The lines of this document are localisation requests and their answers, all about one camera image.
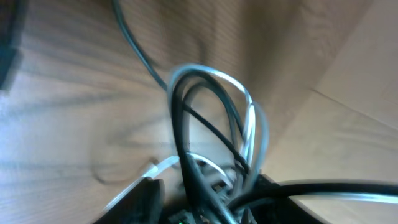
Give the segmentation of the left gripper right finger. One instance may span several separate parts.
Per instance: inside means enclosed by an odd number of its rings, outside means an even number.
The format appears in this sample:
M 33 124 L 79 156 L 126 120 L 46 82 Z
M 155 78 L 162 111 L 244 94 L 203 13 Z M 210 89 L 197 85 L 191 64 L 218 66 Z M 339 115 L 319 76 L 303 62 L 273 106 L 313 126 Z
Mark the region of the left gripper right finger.
M 310 188 L 315 189 L 320 184 L 305 183 L 305 184 L 284 184 L 284 185 L 312 185 Z M 253 190 L 258 188 L 279 186 L 279 184 L 271 182 L 263 175 L 249 175 L 248 187 Z M 280 199 L 271 200 L 271 203 L 264 203 L 262 205 L 251 207 L 252 215 L 257 223 L 305 223 L 305 224 L 320 224 L 324 223 L 318 216 L 313 214 L 306 206 L 301 203 L 296 203 L 293 200 Z

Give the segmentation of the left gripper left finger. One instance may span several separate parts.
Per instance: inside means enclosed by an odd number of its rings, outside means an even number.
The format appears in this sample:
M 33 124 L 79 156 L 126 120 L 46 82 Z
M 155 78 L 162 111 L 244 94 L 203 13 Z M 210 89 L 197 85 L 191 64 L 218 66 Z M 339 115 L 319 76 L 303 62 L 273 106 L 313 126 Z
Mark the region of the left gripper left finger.
M 93 224 L 156 224 L 165 200 L 164 181 L 143 178 Z

